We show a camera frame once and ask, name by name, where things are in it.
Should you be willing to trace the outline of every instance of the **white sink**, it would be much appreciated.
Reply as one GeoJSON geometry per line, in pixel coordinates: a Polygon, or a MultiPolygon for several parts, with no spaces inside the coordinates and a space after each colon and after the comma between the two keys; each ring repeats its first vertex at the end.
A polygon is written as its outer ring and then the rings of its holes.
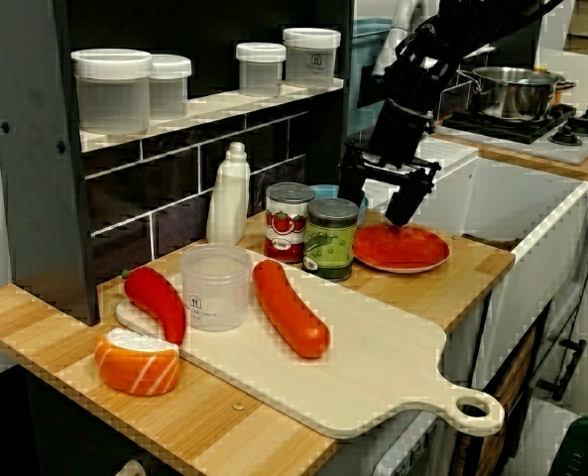
{"type": "MultiPolygon", "coordinates": [[[[367,182],[365,191],[376,209],[385,211],[390,195],[379,193],[382,187],[367,182]]],[[[587,203],[588,182],[470,158],[444,168],[417,210],[412,221],[452,235],[522,240],[513,250],[514,266],[493,290],[472,387],[487,385],[570,277],[587,203]]],[[[471,314],[476,321],[480,313],[471,314]]],[[[472,332],[464,338],[471,339],[472,332]]]]}

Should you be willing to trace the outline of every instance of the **salmon slice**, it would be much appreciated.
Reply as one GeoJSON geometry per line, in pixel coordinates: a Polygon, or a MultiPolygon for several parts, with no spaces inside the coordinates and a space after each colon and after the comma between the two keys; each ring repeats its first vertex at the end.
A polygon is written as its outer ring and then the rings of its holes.
{"type": "Polygon", "coordinates": [[[178,381],[178,347],[131,330],[98,336],[95,364],[106,385],[132,395],[165,394],[178,381]]]}

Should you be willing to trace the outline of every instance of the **stainless steel pot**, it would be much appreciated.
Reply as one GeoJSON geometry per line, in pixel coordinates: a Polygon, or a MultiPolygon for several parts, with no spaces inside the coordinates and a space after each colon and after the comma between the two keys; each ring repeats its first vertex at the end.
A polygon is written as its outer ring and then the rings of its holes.
{"type": "Polygon", "coordinates": [[[474,84],[471,108],[507,121],[536,121],[548,116],[556,91],[576,86],[553,72],[515,67],[477,67],[457,70],[474,84]]]}

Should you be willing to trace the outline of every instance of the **wooden cutting board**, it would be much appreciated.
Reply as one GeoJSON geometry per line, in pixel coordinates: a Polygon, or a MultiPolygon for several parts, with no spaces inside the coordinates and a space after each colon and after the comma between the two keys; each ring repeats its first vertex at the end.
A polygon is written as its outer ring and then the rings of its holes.
{"type": "MultiPolygon", "coordinates": [[[[264,256],[248,251],[254,264],[264,256]]],[[[284,265],[295,291],[329,327],[316,360],[297,356],[254,294],[246,321],[225,332],[190,328],[181,356],[284,414],[332,438],[351,438],[407,410],[425,410],[473,436],[497,432],[504,412],[492,397],[455,386],[438,372],[445,332],[436,324],[284,265]],[[459,405],[487,413],[467,416],[459,405]]],[[[181,292],[180,275],[170,277],[181,292]]],[[[118,320],[163,338],[161,327],[126,300],[118,320]]]]}

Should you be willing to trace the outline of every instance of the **orange sausage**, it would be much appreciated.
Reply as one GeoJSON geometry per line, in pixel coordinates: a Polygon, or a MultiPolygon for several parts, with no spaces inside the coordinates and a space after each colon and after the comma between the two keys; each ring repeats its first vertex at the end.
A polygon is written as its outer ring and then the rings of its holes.
{"type": "Polygon", "coordinates": [[[301,357],[320,357],[329,345],[329,329],[294,291],[281,264],[262,261],[252,277],[258,302],[287,344],[301,357]]]}
{"type": "Polygon", "coordinates": [[[161,395],[178,381],[178,349],[131,350],[111,342],[107,334],[97,337],[95,364],[106,385],[132,395],[161,395]]]}

